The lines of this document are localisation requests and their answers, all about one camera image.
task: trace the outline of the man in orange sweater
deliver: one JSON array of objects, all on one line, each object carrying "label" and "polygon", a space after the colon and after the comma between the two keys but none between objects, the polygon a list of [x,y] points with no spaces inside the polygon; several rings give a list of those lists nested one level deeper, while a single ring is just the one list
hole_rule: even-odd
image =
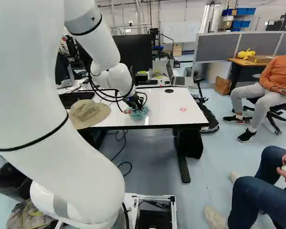
[{"label": "man in orange sweater", "polygon": [[255,97],[261,98],[255,104],[251,127],[238,137],[241,142],[247,142],[256,135],[271,106],[286,103],[286,55],[274,58],[262,72],[258,83],[238,87],[231,92],[236,115],[224,117],[224,121],[244,125],[242,99]]}]

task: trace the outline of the whiteboard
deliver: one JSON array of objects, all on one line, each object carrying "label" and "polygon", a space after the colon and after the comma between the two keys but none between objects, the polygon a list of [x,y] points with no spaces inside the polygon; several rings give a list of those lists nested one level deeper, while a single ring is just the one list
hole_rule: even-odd
[{"label": "whiteboard", "polygon": [[[174,43],[195,42],[201,21],[168,21],[161,22],[161,33],[174,40]],[[163,37],[163,43],[172,43]]]}]

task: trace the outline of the cubicle partition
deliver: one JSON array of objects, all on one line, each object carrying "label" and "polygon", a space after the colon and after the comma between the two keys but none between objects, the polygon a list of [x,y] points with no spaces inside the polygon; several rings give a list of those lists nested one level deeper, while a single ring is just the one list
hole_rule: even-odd
[{"label": "cubicle partition", "polygon": [[[236,57],[240,51],[246,51],[248,48],[255,51],[256,55],[285,55],[286,31],[246,31],[198,34],[196,38],[193,69],[203,63],[221,64],[221,62],[228,61],[227,58]],[[210,82],[215,82],[215,76],[212,75],[207,77],[210,78],[208,79]]]}]

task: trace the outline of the sleeve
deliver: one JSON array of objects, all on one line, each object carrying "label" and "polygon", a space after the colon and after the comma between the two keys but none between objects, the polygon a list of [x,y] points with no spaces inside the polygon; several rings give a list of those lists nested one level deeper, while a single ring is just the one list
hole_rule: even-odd
[{"label": "sleeve", "polygon": [[259,82],[261,83],[261,85],[268,90],[270,90],[270,88],[274,86],[274,83],[270,80],[270,76],[275,63],[276,63],[276,58],[274,58],[268,64],[268,66],[262,72],[261,77],[259,78]]}]

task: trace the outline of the orange sweater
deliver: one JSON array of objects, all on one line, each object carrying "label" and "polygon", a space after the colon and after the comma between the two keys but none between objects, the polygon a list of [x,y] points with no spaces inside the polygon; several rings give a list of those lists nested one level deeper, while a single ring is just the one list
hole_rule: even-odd
[{"label": "orange sweater", "polygon": [[268,90],[272,86],[286,89],[286,55],[274,58],[262,72],[259,82]]}]

